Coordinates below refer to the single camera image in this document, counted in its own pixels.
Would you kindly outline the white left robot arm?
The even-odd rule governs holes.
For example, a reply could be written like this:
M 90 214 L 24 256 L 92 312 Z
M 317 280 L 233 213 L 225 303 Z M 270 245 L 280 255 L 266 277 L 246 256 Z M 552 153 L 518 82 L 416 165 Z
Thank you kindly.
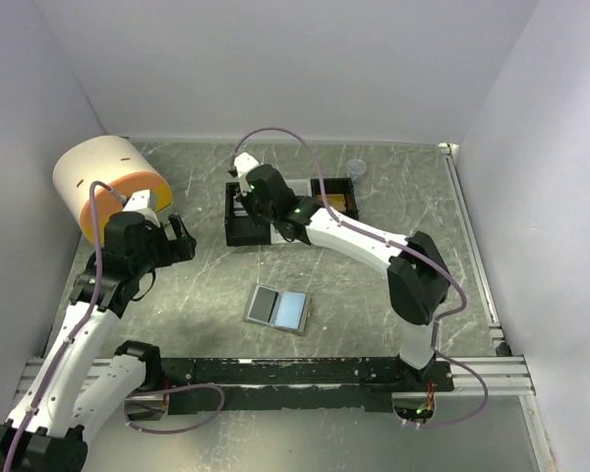
M 86 378 L 109 331 L 139 301 L 143 277 L 191 260 L 196 246 L 176 213 L 166 224 L 136 210 L 109 218 L 51 350 L 0 423 L 0 471 L 82 470 L 93 437 L 125 398 L 161 386 L 160 351 L 141 341 L 121 344 L 100 377 Z

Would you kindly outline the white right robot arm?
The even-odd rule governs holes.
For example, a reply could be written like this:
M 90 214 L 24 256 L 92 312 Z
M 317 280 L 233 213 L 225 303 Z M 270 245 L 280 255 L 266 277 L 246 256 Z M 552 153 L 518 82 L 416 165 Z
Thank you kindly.
M 267 222 L 288 242 L 334 250 L 376 270 L 386 279 L 389 302 L 403 325 L 397 368 L 399 383 L 416 391 L 432 377 L 435 311 L 451 285 L 433 239 L 416 232 L 389 234 L 298 196 L 269 164 L 236 166 L 240 202 L 252 220 Z

